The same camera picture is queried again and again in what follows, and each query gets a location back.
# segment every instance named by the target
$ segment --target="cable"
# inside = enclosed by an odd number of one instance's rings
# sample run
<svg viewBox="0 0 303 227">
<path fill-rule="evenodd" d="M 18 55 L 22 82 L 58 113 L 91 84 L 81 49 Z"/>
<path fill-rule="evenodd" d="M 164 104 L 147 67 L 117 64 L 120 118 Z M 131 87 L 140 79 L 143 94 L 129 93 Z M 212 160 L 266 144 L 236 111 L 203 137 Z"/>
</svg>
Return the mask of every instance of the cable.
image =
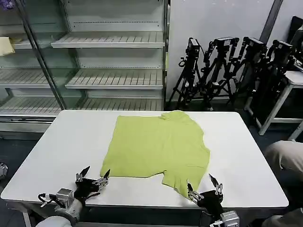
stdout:
<svg viewBox="0 0 303 227">
<path fill-rule="evenodd" d="M 200 46 L 200 48 L 201 48 L 201 50 L 202 50 L 202 53 L 203 53 L 203 57 L 205 56 L 205 52 L 204 52 L 204 50 L 203 50 L 203 48 L 202 48 L 202 46 L 199 44 L 199 46 Z"/>
<path fill-rule="evenodd" d="M 199 225 L 198 225 L 198 227 L 202 227 L 201 226 L 201 217 L 202 217 L 202 214 L 206 214 L 207 216 L 210 216 L 210 217 L 212 216 L 211 214 L 209 214 L 209 213 L 207 213 L 205 211 L 202 211 L 201 214 L 200 214 L 200 217 L 199 217 Z"/>
</svg>

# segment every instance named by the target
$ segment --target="dark floor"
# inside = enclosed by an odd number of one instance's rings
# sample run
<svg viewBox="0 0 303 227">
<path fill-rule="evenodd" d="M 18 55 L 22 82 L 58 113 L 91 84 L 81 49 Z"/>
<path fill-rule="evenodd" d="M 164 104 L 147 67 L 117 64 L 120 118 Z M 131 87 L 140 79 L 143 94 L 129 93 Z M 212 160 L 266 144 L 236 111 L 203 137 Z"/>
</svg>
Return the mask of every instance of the dark floor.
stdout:
<svg viewBox="0 0 303 227">
<path fill-rule="evenodd" d="M 258 135 L 258 130 L 253 124 L 253 121 L 249 115 L 243 111 L 242 105 L 236 105 L 236 107 L 226 106 L 225 101 L 218 101 L 213 104 L 215 111 L 237 111 L 246 123 L 249 131 L 254 137 L 256 143 L 260 147 L 261 151 L 273 142 L 279 140 L 287 140 L 291 132 L 297 127 L 297 125 L 290 124 L 278 124 L 273 125 L 266 132 L 264 136 Z M 199 105 L 192 104 L 190 110 L 200 111 Z M 12 178 L 29 152 L 37 143 L 36 140 L 3 140 L 0 139 L 0 162 L 5 162 L 9 166 L 8 177 L 5 181 L 0 182 L 0 188 L 5 187 L 8 181 Z M 5 201 L 0 199 L 0 227 L 24 227 L 22 213 L 17 210 L 11 210 L 7 207 Z"/>
</svg>

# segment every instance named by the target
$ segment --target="tripod leg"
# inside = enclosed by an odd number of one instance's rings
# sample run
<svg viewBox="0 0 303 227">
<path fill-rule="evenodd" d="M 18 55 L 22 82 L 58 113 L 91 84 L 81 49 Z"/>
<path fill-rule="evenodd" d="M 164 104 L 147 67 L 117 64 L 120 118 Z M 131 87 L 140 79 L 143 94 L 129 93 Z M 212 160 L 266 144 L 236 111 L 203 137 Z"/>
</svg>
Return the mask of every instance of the tripod leg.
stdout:
<svg viewBox="0 0 303 227">
<path fill-rule="evenodd" d="M 184 90 L 186 89 L 185 84 L 186 84 L 186 81 L 184 80 L 183 83 L 182 83 L 182 88 L 181 88 L 179 98 L 178 98 L 178 102 L 177 102 L 177 110 L 180 108 L 180 103 L 181 103 L 182 97 L 183 97 L 183 101 L 185 100 L 185 97 L 186 97 L 185 94 L 184 94 Z"/>
<path fill-rule="evenodd" d="M 180 77 L 179 77 L 179 79 L 178 79 L 178 81 L 177 81 L 177 83 L 176 83 L 176 86 L 173 88 L 173 92 L 172 92 L 172 94 L 171 94 L 171 96 L 170 96 L 170 98 L 169 98 L 169 101 L 168 101 L 167 104 L 166 104 L 166 107 L 169 107 L 169 105 L 170 105 L 170 103 L 171 103 L 171 101 L 172 101 L 172 98 L 174 97 L 176 91 L 178 91 L 178 87 L 179 87 L 179 85 L 180 85 L 180 83 L 181 83 L 181 80 L 182 80 L 182 78 L 183 78 L 183 71 L 182 71 L 182 73 L 181 73 L 181 75 L 180 75 Z"/>
</svg>

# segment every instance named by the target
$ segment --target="silver metal pole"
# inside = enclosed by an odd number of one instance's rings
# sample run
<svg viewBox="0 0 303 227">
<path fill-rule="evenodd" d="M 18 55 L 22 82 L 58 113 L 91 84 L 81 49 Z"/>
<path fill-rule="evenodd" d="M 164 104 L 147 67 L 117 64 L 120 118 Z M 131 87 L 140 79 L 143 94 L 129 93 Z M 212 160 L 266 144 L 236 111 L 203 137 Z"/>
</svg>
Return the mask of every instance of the silver metal pole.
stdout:
<svg viewBox="0 0 303 227">
<path fill-rule="evenodd" d="M 285 102 L 285 100 L 288 97 L 289 93 L 292 91 L 293 87 L 294 86 L 292 84 L 289 84 L 289 85 L 287 85 L 284 88 L 284 90 L 283 90 L 282 94 L 280 95 L 280 97 L 278 98 L 278 101 L 276 102 L 274 108 L 272 109 L 272 111 L 270 112 L 270 114 L 267 117 L 266 121 L 264 122 L 264 124 L 260 128 L 260 131 L 259 131 L 259 135 L 260 136 L 263 136 L 264 133 L 266 132 L 266 130 L 269 128 L 270 124 L 272 123 L 272 121 L 275 118 L 275 116 L 278 113 L 278 111 L 281 109 L 281 106 Z"/>
<path fill-rule="evenodd" d="M 27 16 L 27 13 L 25 11 L 25 8 L 24 8 L 24 5 L 22 3 L 22 0 L 15 0 L 15 3 L 16 3 L 16 6 L 18 8 L 18 11 L 19 11 L 19 15 L 22 19 L 22 23 L 23 23 L 23 27 L 24 27 L 24 30 L 28 36 L 28 39 L 32 45 L 32 48 L 33 48 L 33 51 L 34 51 L 34 54 L 42 68 L 42 71 L 46 77 L 46 80 L 48 82 L 48 84 L 50 85 L 51 87 L 51 90 L 60 106 L 60 108 L 62 110 L 65 110 L 66 109 L 66 104 L 63 100 L 63 98 L 61 97 L 61 94 L 53 80 L 53 76 L 51 74 L 51 71 L 48 69 L 46 63 L 45 63 L 45 60 L 44 60 L 44 57 L 42 55 L 42 52 L 39 48 L 39 45 L 37 43 L 37 39 L 35 37 L 35 34 L 30 26 L 30 23 L 29 23 L 29 20 L 28 20 L 28 16 Z"/>
</svg>

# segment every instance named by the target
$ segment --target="yellow-green t-shirt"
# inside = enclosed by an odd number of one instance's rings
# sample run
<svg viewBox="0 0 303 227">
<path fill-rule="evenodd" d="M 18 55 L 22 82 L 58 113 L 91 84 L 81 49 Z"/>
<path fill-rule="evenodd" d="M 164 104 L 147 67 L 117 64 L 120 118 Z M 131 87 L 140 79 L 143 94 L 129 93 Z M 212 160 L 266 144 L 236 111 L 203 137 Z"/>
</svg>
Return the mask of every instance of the yellow-green t-shirt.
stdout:
<svg viewBox="0 0 303 227">
<path fill-rule="evenodd" d="M 162 184 L 187 197 L 187 180 L 197 190 L 210 151 L 203 131 L 182 111 L 160 117 L 119 116 L 100 175 L 150 177 L 164 173 Z"/>
</svg>

